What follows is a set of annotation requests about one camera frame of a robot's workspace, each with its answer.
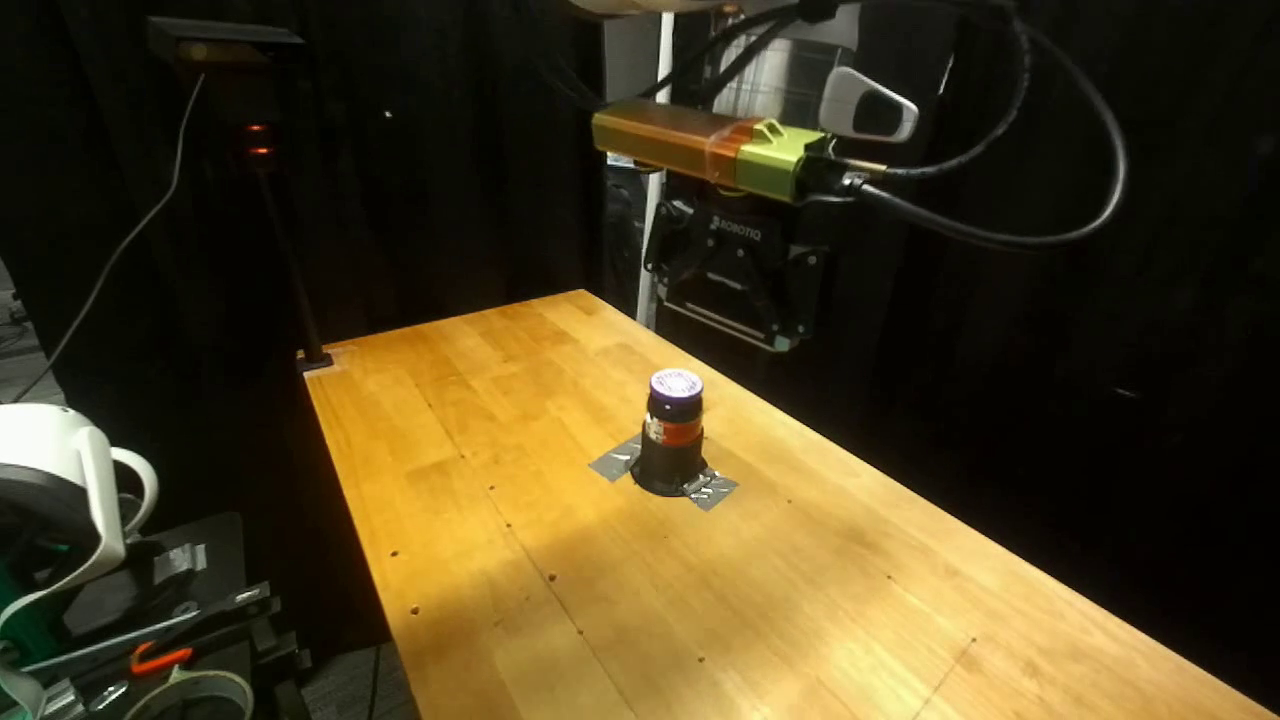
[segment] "wooden table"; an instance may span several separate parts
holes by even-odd
[[[333,344],[309,391],[423,715],[1267,715],[586,292]],[[586,464],[704,377],[711,512]]]

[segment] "black background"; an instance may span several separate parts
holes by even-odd
[[[623,305],[586,116],[544,57],[595,80],[595,29],[506,0],[0,4],[0,252],[50,344],[165,193],[188,90],[142,14],[287,22],[273,180],[328,340],[586,282]],[[676,340],[1065,576],[1235,686],[1280,705],[1280,6],[1026,0],[1105,88],[1132,193],[1096,240],[976,252],[883,215],[841,229],[824,336],[756,355]],[[933,148],[1001,105],[985,33],[956,33]],[[862,48],[895,72],[891,37]],[[213,80],[177,205],[58,358],[67,401],[165,475],[156,524],[239,506],[254,570],[314,649],[374,626],[303,405],[285,264]],[[915,201],[997,229],[1093,212],[1105,151],[1049,66],[1021,130]]]

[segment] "wooden tabletop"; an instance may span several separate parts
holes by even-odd
[[[309,391],[423,715],[1267,715],[586,292],[333,344]],[[704,380],[711,512],[592,472]]]

